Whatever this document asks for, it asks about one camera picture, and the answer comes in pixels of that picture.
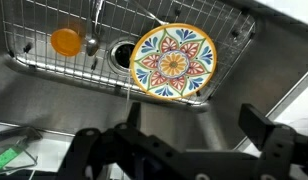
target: sink drain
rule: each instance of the sink drain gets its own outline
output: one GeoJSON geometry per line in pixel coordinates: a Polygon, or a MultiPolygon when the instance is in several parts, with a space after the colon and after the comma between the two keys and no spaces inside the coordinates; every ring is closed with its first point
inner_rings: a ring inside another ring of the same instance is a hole
{"type": "Polygon", "coordinates": [[[109,65],[115,73],[122,76],[129,75],[130,56],[134,47],[133,41],[120,41],[110,50],[109,65]]]}

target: sink basin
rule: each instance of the sink basin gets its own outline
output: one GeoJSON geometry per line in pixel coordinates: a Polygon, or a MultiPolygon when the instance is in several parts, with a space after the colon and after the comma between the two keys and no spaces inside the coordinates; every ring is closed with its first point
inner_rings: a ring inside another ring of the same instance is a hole
{"type": "Polygon", "coordinates": [[[308,71],[308,27],[256,2],[141,3],[162,20],[201,28],[214,41],[216,73],[199,93],[161,101],[134,84],[119,63],[128,58],[116,59],[113,49],[135,44],[159,24],[124,0],[107,0],[101,12],[97,63],[85,54],[87,0],[1,0],[0,123],[68,134],[85,127],[105,131],[125,122],[131,103],[139,101],[145,134],[179,150],[232,149],[244,138],[237,125],[241,104],[266,114],[308,71]],[[51,34],[64,27],[83,39],[77,56],[51,47],[51,34]]]}

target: decorative plate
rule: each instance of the decorative plate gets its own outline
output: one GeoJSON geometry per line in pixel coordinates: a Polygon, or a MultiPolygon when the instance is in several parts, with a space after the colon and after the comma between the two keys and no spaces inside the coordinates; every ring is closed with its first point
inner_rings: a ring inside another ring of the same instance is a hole
{"type": "Polygon", "coordinates": [[[147,94],[176,99],[206,85],[216,67],[216,50],[202,30],[173,23],[142,37],[130,66],[134,81],[147,94]]]}

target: green object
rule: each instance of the green object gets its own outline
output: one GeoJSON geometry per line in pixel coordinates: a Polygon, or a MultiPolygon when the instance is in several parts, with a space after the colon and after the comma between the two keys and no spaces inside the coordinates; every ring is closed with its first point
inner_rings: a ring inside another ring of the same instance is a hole
{"type": "Polygon", "coordinates": [[[14,150],[13,148],[9,148],[6,151],[4,151],[0,155],[0,169],[2,169],[6,164],[11,162],[13,159],[15,159],[20,154],[19,151],[14,150]]]}

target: colorful patterned plate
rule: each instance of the colorful patterned plate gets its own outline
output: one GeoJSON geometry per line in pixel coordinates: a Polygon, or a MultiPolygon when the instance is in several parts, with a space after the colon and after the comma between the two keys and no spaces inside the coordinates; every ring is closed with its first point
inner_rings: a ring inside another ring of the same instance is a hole
{"type": "Polygon", "coordinates": [[[187,24],[168,24],[148,32],[131,56],[131,73],[147,94],[161,99],[189,96],[203,88],[216,67],[212,40],[187,24]]]}

